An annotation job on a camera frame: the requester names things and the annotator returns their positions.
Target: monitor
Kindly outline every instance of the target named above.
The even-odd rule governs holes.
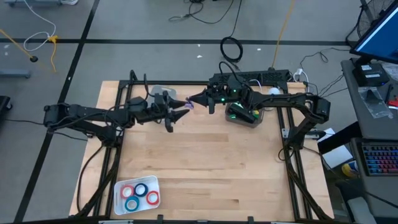
[[[377,59],[398,64],[398,0],[360,38],[350,53],[368,60]]]

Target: gray floor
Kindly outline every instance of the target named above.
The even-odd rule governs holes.
[[[62,39],[79,39],[94,0],[80,0],[76,6],[37,6],[34,10],[57,24]],[[101,0],[88,38],[90,39],[221,39],[230,35],[238,9],[236,1],[219,24],[206,25],[193,19],[170,23],[168,18],[186,14],[188,4],[180,0]],[[234,37],[244,40],[276,40],[289,0],[243,1]],[[207,0],[198,17],[216,20],[229,1]],[[301,0],[285,30],[283,40],[343,41],[358,15],[359,1]],[[10,8],[0,4],[0,29],[15,38],[26,38],[52,27],[36,18],[26,7]],[[12,97],[14,108],[8,118],[42,121],[43,107],[57,102],[69,71],[77,44],[58,44],[54,74],[30,63],[12,44],[0,44],[0,68],[32,71],[30,79],[1,79],[0,95]],[[244,45],[239,63],[243,71],[266,70],[272,63],[274,45]],[[330,46],[282,45],[276,69],[294,72],[304,55]],[[234,46],[226,47],[235,53]],[[52,45],[34,52],[50,68]],[[340,61],[347,52],[329,50],[323,63],[318,56],[303,66],[310,82],[323,88],[341,75]],[[134,69],[150,80],[206,80],[218,71],[221,60],[218,45],[213,44],[86,44],[67,95],[67,103],[94,106],[103,80],[120,80]],[[342,80],[330,92],[345,87]],[[336,131],[356,121],[347,91],[328,97],[332,102],[330,121],[320,129]],[[66,131],[76,137],[80,133]],[[27,123],[5,122],[0,130],[0,223],[12,222],[44,140],[45,128]],[[75,190],[85,142],[54,136],[42,172],[30,201],[25,221],[67,217]]]

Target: keyboard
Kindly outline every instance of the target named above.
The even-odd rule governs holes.
[[[359,144],[359,153],[368,175],[398,175],[398,142],[361,142]]]
[[[290,72],[288,70],[274,70],[274,71],[258,71],[258,72],[236,72],[237,76],[243,77],[246,81],[258,80],[261,85],[272,85],[276,82],[287,82],[290,79]],[[219,83],[226,83],[232,73],[216,73],[215,77],[219,79]]]

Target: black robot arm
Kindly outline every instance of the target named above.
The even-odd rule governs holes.
[[[299,126],[289,130],[287,145],[302,148],[305,135],[317,124],[329,120],[330,102],[311,93],[296,93],[282,95],[263,95],[253,91],[241,77],[230,76],[226,83],[210,82],[201,93],[188,99],[209,107],[209,114],[215,112],[215,105],[239,102],[243,109],[241,115],[254,120],[253,110],[267,107],[296,108],[304,115]]]
[[[97,136],[106,147],[116,147],[121,144],[118,132],[124,128],[131,128],[135,123],[143,124],[164,119],[168,132],[173,132],[172,123],[178,121],[189,110],[174,111],[186,102],[172,99],[167,92],[163,95],[155,94],[154,102],[148,105],[145,99],[135,97],[125,105],[116,106],[115,110],[90,108],[80,105],[59,103],[44,108],[44,126],[50,131],[70,128],[84,134]],[[100,126],[89,121],[110,122],[116,126]]]

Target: wooden table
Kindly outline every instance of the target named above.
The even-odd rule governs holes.
[[[168,87],[177,90],[179,100],[204,89]],[[303,92],[304,88],[301,83],[289,83],[291,93]],[[117,89],[118,82],[103,82],[97,107],[112,107]],[[144,96],[144,87],[134,85],[132,95]],[[303,115],[295,109],[293,115],[298,125]],[[99,146],[96,138],[89,139],[82,164]],[[305,146],[318,150],[314,140],[306,140]],[[123,216],[112,211],[111,218],[154,220],[163,214],[165,220],[245,221],[253,216],[255,221],[294,221],[285,164],[277,157],[281,148],[276,110],[266,112],[262,124],[255,129],[226,122],[223,105],[217,105],[213,115],[208,114],[208,108],[195,105],[174,124],[174,133],[154,122],[135,125],[125,133],[118,181],[155,175],[161,204],[157,209]],[[89,163],[83,174],[81,206],[98,187],[104,152],[103,149]],[[308,191],[333,217],[319,155],[301,150],[301,157]],[[304,217],[302,197],[298,189],[297,192]],[[100,214],[104,214],[107,194],[105,190]],[[77,212],[75,200],[76,193],[70,214]]]

